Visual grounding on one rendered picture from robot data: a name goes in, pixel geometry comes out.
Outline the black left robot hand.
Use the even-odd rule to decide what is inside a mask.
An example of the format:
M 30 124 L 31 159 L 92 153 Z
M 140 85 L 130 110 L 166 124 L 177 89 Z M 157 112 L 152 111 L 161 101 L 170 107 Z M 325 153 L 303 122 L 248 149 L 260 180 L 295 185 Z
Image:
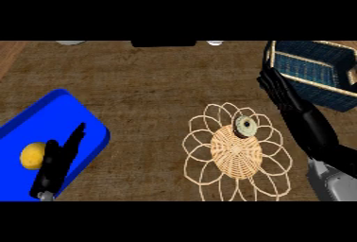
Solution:
M 64 179 L 79 154 L 79 148 L 84 136 L 86 124 L 81 123 L 77 129 L 71 132 L 62 146 L 56 140 L 48 141 L 42 167 L 30 190 L 30 196 L 34 199 L 39 199 L 40 192 L 49 191 L 56 195 L 61 191 Z

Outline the tan wicker flower placemat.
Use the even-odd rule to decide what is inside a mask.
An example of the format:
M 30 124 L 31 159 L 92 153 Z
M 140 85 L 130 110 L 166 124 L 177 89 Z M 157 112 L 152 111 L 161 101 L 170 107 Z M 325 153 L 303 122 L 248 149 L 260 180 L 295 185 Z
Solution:
M 210 108 L 217 108 L 217 115 L 208 115 L 207 112 Z M 244 115 L 242 111 L 251 111 L 251 115 L 248 115 L 257 125 L 257 133 L 261 128 L 269 129 L 269 135 L 266 139 L 258 139 L 257 138 L 257 133 L 254 136 L 242 139 L 233 132 L 233 121 L 235 119 Z M 226 113 L 230 118 L 230 124 L 223 126 L 222 122 L 222 113 Z M 267 120 L 267 125 L 261 124 L 261 117 L 266 118 Z M 195 130 L 192 128 L 192 121 L 197 119 L 202 119 L 205 128 Z M 208 120 L 213 120 L 219 124 L 219 129 L 213 131 L 208 125 Z M 202 142 L 198 137 L 197 133 L 199 132 L 207 132 L 211 134 L 211 139 L 210 142 Z M 278 134 L 279 141 L 273 142 L 270 140 L 273 133 Z M 194 141 L 198 143 L 198 145 L 192 148 L 192 150 L 188 149 L 188 140 L 189 138 L 194 139 Z M 182 147 L 186 152 L 186 161 L 185 161 L 185 168 L 183 168 L 183 174 L 185 178 L 198 185 L 198 192 L 199 192 L 199 197 L 201 200 L 205 201 L 205 195 L 202 191 L 204 186 L 210 186 L 211 184 L 217 183 L 217 190 L 219 190 L 219 199 L 225 201 L 225 196 L 222 192 L 222 179 L 223 176 L 229 177 L 233 179 L 236 185 L 235 185 L 235 191 L 232 194 L 232 197 L 229 201 L 233 201 L 236 198 L 236 195 L 239 193 L 242 201 L 247 201 L 247 198 L 242 195 L 242 189 L 241 189 L 241 183 L 242 181 L 248 181 L 251 186 L 253 186 L 253 192 L 254 192 L 254 201 L 258 200 L 258 193 L 264 194 L 270 198 L 275 198 L 275 201 L 279 201 L 282 197 L 285 197 L 291 191 L 292 191 L 292 182 L 289 178 L 289 172 L 294 167 L 294 158 L 289 153 L 289 151 L 285 148 L 284 144 L 284 135 L 281 130 L 273 126 L 272 121 L 269 117 L 257 113 L 250 107 L 239 108 L 233 103 L 225 102 L 223 104 L 208 104 L 202 114 L 197 115 L 192 117 L 189 120 L 189 133 L 183 139 L 182 142 Z M 263 146 L 261 144 L 272 144 L 276 145 L 278 149 L 270 153 L 266 154 L 263 151 Z M 211 157 L 208 159 L 198 158 L 194 153 L 205 147 L 210 149 L 210 154 Z M 275 159 L 275 156 L 278 153 L 284 151 L 288 159 L 289 159 L 289 165 L 285 167 L 281 162 Z M 282 169 L 282 172 L 279 173 L 270 173 L 267 170 L 263 168 L 264 164 L 264 158 L 269 158 L 279 166 Z M 201 162 L 204 164 L 199 172 L 199 178 L 198 180 L 192 178 L 189 175 L 188 167 L 189 167 L 189 159 L 195 160 L 197 162 Z M 202 181 L 204 180 L 204 172 L 208 167 L 208 164 L 216 164 L 217 170 L 220 172 L 220 175 L 217 176 L 216 179 L 211 181 Z M 267 176 L 267 180 L 272 184 L 273 188 L 273 193 L 269 191 L 263 190 L 260 186 L 257 185 L 254 176 L 257 173 L 261 172 Z M 287 185 L 288 188 L 284 192 L 279 192 L 278 190 L 278 185 L 276 182 L 273 181 L 275 177 L 285 177 L 287 180 Z

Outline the blue cutting board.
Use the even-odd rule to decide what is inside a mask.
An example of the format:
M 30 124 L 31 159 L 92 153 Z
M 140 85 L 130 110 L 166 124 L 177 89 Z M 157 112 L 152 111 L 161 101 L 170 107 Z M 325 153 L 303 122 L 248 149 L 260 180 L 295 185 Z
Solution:
M 0 201 L 39 201 L 30 196 L 39 172 L 21 164 L 22 149 L 49 140 L 56 140 L 62 146 L 81 123 L 86 124 L 86 136 L 62 192 L 109 144 L 109 129 L 67 89 L 53 90 L 0 127 Z

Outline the yellow lemon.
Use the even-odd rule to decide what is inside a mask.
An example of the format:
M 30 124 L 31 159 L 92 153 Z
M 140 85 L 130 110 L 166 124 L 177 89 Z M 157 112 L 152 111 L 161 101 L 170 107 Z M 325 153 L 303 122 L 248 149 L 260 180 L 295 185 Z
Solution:
M 43 142 L 36 142 L 22 149 L 20 161 L 27 169 L 40 169 L 45 156 L 45 148 L 46 144 Z

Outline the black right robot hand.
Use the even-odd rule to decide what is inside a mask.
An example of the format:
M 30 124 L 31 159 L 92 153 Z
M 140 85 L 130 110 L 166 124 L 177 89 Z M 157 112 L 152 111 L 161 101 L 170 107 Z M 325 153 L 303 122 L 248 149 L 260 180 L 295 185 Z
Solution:
M 315 104 L 300 97 L 291 82 L 273 67 L 263 68 L 257 80 L 307 156 L 357 178 L 357 150 L 340 143 L 332 125 Z

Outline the dark blue wicker basket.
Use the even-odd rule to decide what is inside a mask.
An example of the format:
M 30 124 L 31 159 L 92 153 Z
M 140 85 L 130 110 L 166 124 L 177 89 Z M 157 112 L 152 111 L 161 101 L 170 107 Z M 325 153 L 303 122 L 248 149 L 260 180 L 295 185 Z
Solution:
M 357 108 L 357 50 L 328 41 L 269 41 L 263 63 L 298 95 L 338 112 Z

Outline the pale green frosted cupcake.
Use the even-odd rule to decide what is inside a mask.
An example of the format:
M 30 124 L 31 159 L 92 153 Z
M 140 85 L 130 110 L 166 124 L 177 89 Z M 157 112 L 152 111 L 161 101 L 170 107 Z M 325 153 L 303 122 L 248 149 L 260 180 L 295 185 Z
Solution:
M 248 138 L 256 135 L 258 129 L 258 125 L 254 119 L 242 115 L 233 121 L 233 132 L 242 138 Z

